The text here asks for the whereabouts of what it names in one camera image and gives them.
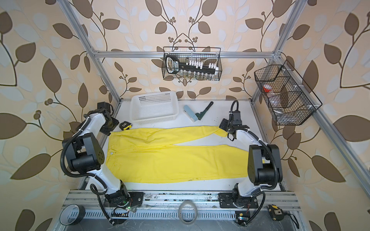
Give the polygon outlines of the yellow trousers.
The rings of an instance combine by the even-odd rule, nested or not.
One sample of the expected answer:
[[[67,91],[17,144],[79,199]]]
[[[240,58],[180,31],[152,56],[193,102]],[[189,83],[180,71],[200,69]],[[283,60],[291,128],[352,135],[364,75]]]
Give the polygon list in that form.
[[[172,129],[138,128],[114,132],[108,142],[106,166],[123,182],[178,183],[248,176],[248,152],[228,145],[186,146],[215,134],[215,126]]]

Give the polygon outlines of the white plastic basket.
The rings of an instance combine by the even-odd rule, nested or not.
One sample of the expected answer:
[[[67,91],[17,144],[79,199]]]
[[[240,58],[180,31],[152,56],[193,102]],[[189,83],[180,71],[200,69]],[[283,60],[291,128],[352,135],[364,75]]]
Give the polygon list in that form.
[[[178,114],[178,98],[174,91],[136,95],[131,99],[130,120],[140,125],[172,121]]]

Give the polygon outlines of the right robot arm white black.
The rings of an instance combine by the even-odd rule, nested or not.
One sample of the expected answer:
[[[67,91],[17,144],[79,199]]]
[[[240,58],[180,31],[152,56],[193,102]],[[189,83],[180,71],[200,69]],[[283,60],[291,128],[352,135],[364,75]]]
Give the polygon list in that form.
[[[265,190],[275,189],[283,179],[280,152],[277,145],[268,144],[242,124],[239,101],[235,100],[229,111],[229,118],[223,119],[220,129],[227,137],[239,142],[251,142],[248,150],[248,179],[237,183],[232,190],[233,206],[245,207]]]

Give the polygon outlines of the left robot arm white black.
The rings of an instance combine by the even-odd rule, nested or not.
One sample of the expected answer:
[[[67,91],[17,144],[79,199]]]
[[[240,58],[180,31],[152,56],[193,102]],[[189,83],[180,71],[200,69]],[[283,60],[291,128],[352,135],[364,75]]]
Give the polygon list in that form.
[[[106,154],[97,136],[109,136],[119,124],[113,117],[113,106],[107,102],[97,104],[97,109],[83,115],[83,122],[75,133],[62,142],[60,157],[62,171],[69,177],[88,177],[91,191],[100,199],[104,197],[112,208],[133,210],[142,205],[143,192],[128,192],[124,183],[113,176],[105,166]]]

